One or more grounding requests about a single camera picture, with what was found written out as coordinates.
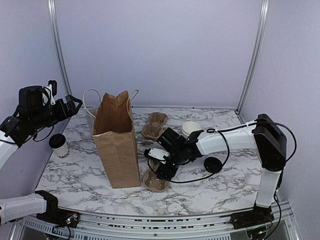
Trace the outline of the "left aluminium corner post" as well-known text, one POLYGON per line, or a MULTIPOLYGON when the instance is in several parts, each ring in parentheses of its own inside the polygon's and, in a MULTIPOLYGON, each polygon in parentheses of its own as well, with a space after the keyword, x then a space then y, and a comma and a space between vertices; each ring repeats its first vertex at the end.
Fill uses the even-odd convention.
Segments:
POLYGON ((72 95, 73 93, 72 93, 71 84, 69 81, 69 76, 66 68, 66 63, 64 59, 63 48, 62 48, 62 43, 60 38, 58 17, 57 17, 57 11, 56 11, 56 1, 48 0, 47 6, 48 6, 49 21, 51 25, 51 32, 52 32, 55 52, 57 56, 58 66, 59 66, 60 74, 62 77, 62 82, 63 82, 66 93, 68 95, 72 95))

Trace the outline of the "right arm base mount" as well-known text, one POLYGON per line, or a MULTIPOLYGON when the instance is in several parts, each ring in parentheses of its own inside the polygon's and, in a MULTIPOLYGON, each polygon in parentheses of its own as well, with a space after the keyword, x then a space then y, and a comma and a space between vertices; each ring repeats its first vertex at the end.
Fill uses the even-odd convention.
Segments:
POLYGON ((261 204, 257 204, 257 202, 254 203, 251 210, 232 213, 230 215, 230 223, 235 230, 267 223, 272 225, 274 219, 271 205, 262 206, 261 204))

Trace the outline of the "right aluminium corner post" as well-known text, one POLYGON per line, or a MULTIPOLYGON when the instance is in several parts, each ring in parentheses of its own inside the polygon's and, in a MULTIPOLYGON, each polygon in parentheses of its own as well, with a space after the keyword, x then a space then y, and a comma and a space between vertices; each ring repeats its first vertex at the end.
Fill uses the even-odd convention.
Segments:
POLYGON ((242 88, 242 92, 240 95, 240 99, 239 99, 237 108, 235 110, 235 112, 238 115, 241 114, 241 112, 243 111, 243 109, 245 107, 245 103, 246 103, 246 100, 249 95, 250 87, 251 87, 253 79, 254 79, 254 74, 255 74, 257 62, 259 59, 259 55, 260 55, 260 52, 262 49, 264 36, 265 36, 265 32, 266 32, 269 8, 270 8, 270 1, 269 0, 262 0, 261 6, 260 6, 260 14, 259 14, 259 19, 258 19, 255 40, 254 40, 254 44, 253 44, 253 50, 252 50, 246 78, 244 81, 244 85, 242 88))

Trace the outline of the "brown paper bag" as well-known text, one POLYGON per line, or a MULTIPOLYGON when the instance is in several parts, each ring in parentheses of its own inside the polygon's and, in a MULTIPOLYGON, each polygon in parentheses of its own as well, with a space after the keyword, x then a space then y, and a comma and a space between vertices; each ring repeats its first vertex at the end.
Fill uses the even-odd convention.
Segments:
POLYGON ((117 96, 105 93, 93 114, 86 105, 85 110, 93 118, 92 136, 111 187, 114 189, 135 188, 141 185, 138 147, 131 106, 131 96, 123 91, 117 96))

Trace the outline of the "cardboard cup carrier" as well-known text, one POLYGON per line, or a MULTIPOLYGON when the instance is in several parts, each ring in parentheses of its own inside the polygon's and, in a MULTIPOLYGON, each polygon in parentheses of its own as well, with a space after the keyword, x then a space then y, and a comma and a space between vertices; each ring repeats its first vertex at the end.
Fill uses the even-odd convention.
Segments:
POLYGON ((148 190, 156 193, 163 193, 170 186, 170 182, 158 178, 150 168, 145 172, 142 181, 148 190))
POLYGON ((148 123, 142 128, 141 135, 147 139, 156 141, 164 132, 168 115, 161 112, 153 112, 148 117, 148 123))

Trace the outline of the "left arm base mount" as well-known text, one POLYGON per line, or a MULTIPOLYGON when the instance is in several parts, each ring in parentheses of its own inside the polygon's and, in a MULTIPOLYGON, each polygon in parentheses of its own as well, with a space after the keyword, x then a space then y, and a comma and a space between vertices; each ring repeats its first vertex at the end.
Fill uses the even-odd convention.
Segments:
POLYGON ((45 190, 37 190, 35 193, 42 196, 46 201, 46 211, 44 213, 37 213, 37 219, 56 224, 59 227, 77 227, 79 222, 78 212, 59 208, 58 198, 45 190))

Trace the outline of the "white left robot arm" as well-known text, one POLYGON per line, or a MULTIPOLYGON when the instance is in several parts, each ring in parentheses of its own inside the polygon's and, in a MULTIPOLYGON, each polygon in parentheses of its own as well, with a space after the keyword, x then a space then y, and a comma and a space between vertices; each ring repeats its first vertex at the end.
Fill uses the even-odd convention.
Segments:
MULTIPOLYGON (((55 99, 56 95, 55 80, 49 80, 46 86, 28 86, 19 90, 15 112, 0 125, 1 166, 29 140, 36 141, 40 131, 53 129, 58 123, 76 115, 83 104, 72 95, 55 99)), ((58 207, 58 199, 44 190, 0 201, 2 225, 33 214, 40 220, 57 225, 64 225, 69 215, 58 207)))

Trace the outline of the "aluminium corner post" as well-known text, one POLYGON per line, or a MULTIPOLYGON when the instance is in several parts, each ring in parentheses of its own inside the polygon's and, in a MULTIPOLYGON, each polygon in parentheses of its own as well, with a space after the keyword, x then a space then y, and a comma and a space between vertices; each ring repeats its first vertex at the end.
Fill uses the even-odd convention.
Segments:
POLYGON ((58 17, 57 17, 57 11, 56 11, 56 1, 48 0, 47 6, 48 6, 49 21, 51 25, 51 32, 52 32, 55 52, 57 56, 58 66, 59 66, 60 74, 62 77, 62 82, 63 82, 66 93, 68 95, 72 95, 73 93, 72 93, 71 84, 69 81, 69 76, 66 68, 66 63, 64 59, 63 48, 62 48, 62 43, 60 38, 58 17))
POLYGON ((243 109, 245 107, 245 103, 246 103, 246 100, 249 95, 250 87, 251 87, 253 79, 254 79, 254 74, 255 74, 257 62, 259 59, 259 55, 260 55, 260 52, 262 49, 264 36, 265 36, 265 32, 266 32, 269 8, 270 8, 270 1, 269 0, 262 0, 261 6, 260 6, 260 14, 259 14, 259 19, 258 19, 255 40, 254 40, 254 44, 253 44, 253 50, 252 50, 246 78, 244 81, 244 85, 242 88, 242 92, 240 95, 240 99, 239 99, 237 108, 235 110, 235 112, 238 115, 241 114, 241 112, 243 111, 243 109))

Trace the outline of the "white utensil holder cup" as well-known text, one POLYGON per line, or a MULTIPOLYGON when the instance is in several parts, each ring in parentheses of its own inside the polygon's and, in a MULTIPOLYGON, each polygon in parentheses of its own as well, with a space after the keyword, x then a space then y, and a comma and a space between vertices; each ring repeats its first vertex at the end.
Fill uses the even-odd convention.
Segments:
POLYGON ((93 133, 97 111, 98 111, 98 107, 90 107, 86 110, 86 119, 89 126, 89 131, 91 134, 93 133))

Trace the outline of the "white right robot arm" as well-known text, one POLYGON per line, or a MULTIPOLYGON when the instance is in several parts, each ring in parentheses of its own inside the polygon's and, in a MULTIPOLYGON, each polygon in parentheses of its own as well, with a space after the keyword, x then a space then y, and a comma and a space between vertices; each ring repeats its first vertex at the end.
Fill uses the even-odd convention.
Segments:
POLYGON ((262 174, 255 207, 248 212, 247 219, 258 224, 267 216, 287 163, 287 137, 280 124, 267 114, 259 114, 255 120, 231 128, 196 130, 187 137, 167 128, 157 143, 161 148, 153 147, 144 154, 160 162, 155 174, 166 181, 172 180, 180 166, 198 158, 222 151, 255 151, 262 174))

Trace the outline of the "aluminium front rail frame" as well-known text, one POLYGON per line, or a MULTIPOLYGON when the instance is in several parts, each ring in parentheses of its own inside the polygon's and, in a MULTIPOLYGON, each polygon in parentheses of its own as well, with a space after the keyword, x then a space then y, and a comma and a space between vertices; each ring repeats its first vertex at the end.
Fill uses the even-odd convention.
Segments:
POLYGON ((10 240, 299 240, 288 201, 273 203, 273 220, 240 224, 241 210, 185 216, 133 216, 80 211, 76 227, 27 216, 14 222, 10 240))

